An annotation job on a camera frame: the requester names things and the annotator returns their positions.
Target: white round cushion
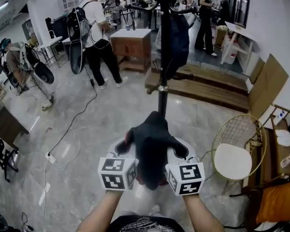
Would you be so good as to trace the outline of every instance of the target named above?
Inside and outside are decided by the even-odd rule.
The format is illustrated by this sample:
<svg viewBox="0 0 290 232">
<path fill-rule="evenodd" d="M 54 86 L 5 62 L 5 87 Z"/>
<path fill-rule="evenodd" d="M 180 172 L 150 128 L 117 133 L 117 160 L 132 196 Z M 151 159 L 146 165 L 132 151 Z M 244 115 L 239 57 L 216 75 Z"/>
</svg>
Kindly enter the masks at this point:
<svg viewBox="0 0 290 232">
<path fill-rule="evenodd" d="M 220 144 L 217 147 L 214 164 L 217 171 L 232 180 L 245 179 L 251 171 L 252 159 L 250 153 L 240 147 L 230 144 Z"/>
</svg>

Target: cardboard box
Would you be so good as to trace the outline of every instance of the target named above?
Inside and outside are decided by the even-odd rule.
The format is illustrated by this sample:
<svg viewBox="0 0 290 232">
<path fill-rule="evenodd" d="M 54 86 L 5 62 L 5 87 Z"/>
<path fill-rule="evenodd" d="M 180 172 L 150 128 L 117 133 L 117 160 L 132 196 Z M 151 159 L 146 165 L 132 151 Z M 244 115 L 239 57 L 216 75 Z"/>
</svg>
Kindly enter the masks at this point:
<svg viewBox="0 0 290 232">
<path fill-rule="evenodd" d="M 270 54 L 248 96 L 251 115 L 261 117 L 273 103 L 288 77 L 284 68 Z"/>
<path fill-rule="evenodd" d="M 227 31 L 217 29 L 215 47 L 221 48 L 223 44 L 224 37 L 226 36 Z"/>
<path fill-rule="evenodd" d="M 261 58 L 259 58 L 255 68 L 253 69 L 253 71 L 249 77 L 250 82 L 252 84 L 255 84 L 255 82 L 257 81 L 257 79 L 258 79 L 258 77 L 259 77 L 259 75 L 264 67 L 264 64 L 265 64 L 264 61 Z"/>
</svg>

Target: white t-shirt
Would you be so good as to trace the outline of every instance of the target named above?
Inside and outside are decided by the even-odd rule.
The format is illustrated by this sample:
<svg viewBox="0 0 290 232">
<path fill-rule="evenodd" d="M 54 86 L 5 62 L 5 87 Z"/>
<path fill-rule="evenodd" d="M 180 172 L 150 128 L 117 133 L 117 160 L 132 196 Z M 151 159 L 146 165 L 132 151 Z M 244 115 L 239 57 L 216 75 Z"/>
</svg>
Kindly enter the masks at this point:
<svg viewBox="0 0 290 232">
<path fill-rule="evenodd" d="M 98 23 L 106 21 L 102 4 L 99 2 L 92 2 L 90 0 L 84 0 L 79 4 L 79 7 L 82 8 L 86 3 L 88 3 L 83 9 L 86 14 L 86 18 L 89 23 L 92 25 L 91 28 L 91 38 L 88 37 L 87 42 L 85 44 L 85 48 L 92 47 L 96 42 L 100 39 L 105 39 L 108 41 L 107 36 L 105 33 L 102 33 L 102 29 L 98 26 Z"/>
</svg>

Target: power strip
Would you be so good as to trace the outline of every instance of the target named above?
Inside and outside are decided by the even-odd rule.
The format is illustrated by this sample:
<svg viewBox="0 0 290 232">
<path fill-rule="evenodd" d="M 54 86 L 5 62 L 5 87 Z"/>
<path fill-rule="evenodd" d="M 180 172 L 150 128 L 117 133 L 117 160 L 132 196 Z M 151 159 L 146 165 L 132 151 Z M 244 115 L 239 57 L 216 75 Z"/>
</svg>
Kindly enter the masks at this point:
<svg viewBox="0 0 290 232">
<path fill-rule="evenodd" d="M 56 158 L 52 155 L 48 156 L 48 153 L 45 155 L 45 158 L 51 163 L 54 164 L 56 162 Z"/>
</svg>

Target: orange cushion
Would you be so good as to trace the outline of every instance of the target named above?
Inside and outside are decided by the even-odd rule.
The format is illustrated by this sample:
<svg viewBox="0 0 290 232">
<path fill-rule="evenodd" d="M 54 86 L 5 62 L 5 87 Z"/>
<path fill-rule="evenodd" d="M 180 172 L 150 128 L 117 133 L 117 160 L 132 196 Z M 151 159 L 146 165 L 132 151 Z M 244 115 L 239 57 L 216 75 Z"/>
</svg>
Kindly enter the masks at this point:
<svg viewBox="0 0 290 232">
<path fill-rule="evenodd" d="M 256 222 L 290 221 L 290 183 L 266 188 Z"/>
</svg>

